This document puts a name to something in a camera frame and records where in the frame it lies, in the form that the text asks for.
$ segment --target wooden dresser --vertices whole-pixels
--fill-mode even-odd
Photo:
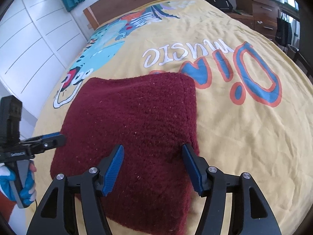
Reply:
[[[237,10],[250,15],[228,13],[228,15],[263,34],[275,42],[278,5],[271,0],[236,0]]]

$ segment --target folded maroon blanket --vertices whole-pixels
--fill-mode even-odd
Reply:
[[[122,144],[122,167],[113,191],[102,198],[106,216],[149,234],[184,234],[192,186],[182,145],[199,152],[190,77],[91,78],[68,109],[61,133],[67,143],[55,152],[53,178],[82,174]]]

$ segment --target bed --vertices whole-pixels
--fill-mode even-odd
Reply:
[[[51,93],[34,135],[61,129],[89,78],[184,73],[196,86],[200,156],[224,173],[250,172],[282,234],[302,234],[300,224],[313,203],[313,87],[292,60],[204,0],[99,0],[84,13],[95,33]],[[90,61],[86,52],[93,54]],[[50,150],[35,159],[38,201],[52,181],[53,156]],[[185,234],[195,233],[204,201],[192,195]],[[230,208],[227,197],[222,235],[228,233]],[[34,211],[27,209],[27,222]],[[113,234],[143,234],[109,225]]]

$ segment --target silver screw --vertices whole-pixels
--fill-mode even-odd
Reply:
[[[89,173],[94,174],[98,171],[98,169],[96,167],[92,167],[89,169]]]
[[[209,172],[215,173],[215,172],[217,172],[217,168],[214,167],[214,166],[210,166],[209,167]]]
[[[60,173],[57,175],[57,180],[62,180],[64,178],[64,174]]]
[[[244,173],[242,174],[242,176],[243,176],[245,179],[251,178],[251,175],[250,175],[248,172],[244,172]]]

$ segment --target bed sheet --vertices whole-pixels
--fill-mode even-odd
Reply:
[[[164,72],[195,81],[200,155],[224,173],[250,172],[282,234],[291,235],[313,202],[312,84],[273,42],[204,0],[158,1],[99,27],[51,93],[34,135],[61,129],[71,101],[91,77]],[[37,200],[52,181],[53,156],[50,150],[35,159]],[[204,201],[193,194],[186,234],[195,233]],[[227,196],[222,235],[230,208]],[[34,206],[27,209],[28,222],[33,212]],[[115,235],[142,234],[109,225]]]

